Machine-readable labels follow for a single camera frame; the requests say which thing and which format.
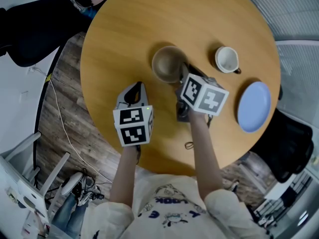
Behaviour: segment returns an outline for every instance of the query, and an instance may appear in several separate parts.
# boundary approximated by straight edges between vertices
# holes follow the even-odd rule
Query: round wooden table
[[[174,86],[159,81],[151,69],[154,53],[166,45],[179,47],[192,65],[230,92],[210,126],[219,166],[229,165],[263,134],[280,87],[272,33],[249,0],[107,0],[87,32],[81,57],[84,100],[96,127],[121,152],[112,110],[120,92],[142,81],[155,119],[139,165],[156,173],[194,174],[193,150],[184,147],[191,141],[190,128],[176,121]],[[240,75],[211,65],[210,57],[222,45],[238,52]],[[245,88],[258,80],[268,85],[272,107],[263,127],[249,134],[237,123],[237,106]]]

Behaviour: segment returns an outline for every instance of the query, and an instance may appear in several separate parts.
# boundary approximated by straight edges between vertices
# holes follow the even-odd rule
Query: wooden floor
[[[80,33],[68,41],[53,71],[52,82],[57,93],[65,129],[73,146],[84,160],[94,166],[101,174],[113,180],[120,155],[107,143],[94,126],[85,106],[81,90],[80,58],[84,38],[85,34]],[[38,130],[42,133],[36,150],[37,165],[41,168],[38,176],[39,184],[45,181],[65,152],[70,153],[70,158],[52,187],[59,185],[74,172],[83,168],[86,168],[88,173],[96,178],[96,183],[107,182],[87,166],[71,148],[62,128],[54,92],[50,85],[43,102]],[[256,156],[248,155],[247,162],[257,173],[261,174],[261,179],[266,184],[269,185],[272,182],[273,177],[268,167],[260,162]],[[222,169],[224,186],[228,188],[232,181],[238,179],[240,185],[237,195],[246,204],[255,208],[263,202],[263,195],[241,172],[238,168],[239,163],[240,161],[236,161]],[[100,185],[100,188],[102,193],[105,194],[105,201],[107,201],[111,184]]]

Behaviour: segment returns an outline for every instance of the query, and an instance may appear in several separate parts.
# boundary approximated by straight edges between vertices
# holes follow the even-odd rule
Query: blue jeans
[[[89,201],[82,206],[76,206],[71,214],[73,206],[76,204],[75,195],[70,194],[63,205],[54,215],[52,224],[65,232],[73,239],[77,239],[82,228],[83,218]]]

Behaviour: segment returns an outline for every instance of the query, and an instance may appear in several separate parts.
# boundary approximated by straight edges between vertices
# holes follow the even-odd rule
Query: oval plate
[[[271,108],[271,95],[267,85],[254,82],[241,96],[237,119],[246,133],[256,132],[266,121]]]

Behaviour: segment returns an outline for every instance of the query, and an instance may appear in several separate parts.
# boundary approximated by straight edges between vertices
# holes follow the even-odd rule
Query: white cube
[[[218,116],[229,95],[214,78],[189,74],[180,94],[194,111]]]
[[[152,106],[113,110],[114,126],[123,147],[150,142],[153,114]]]

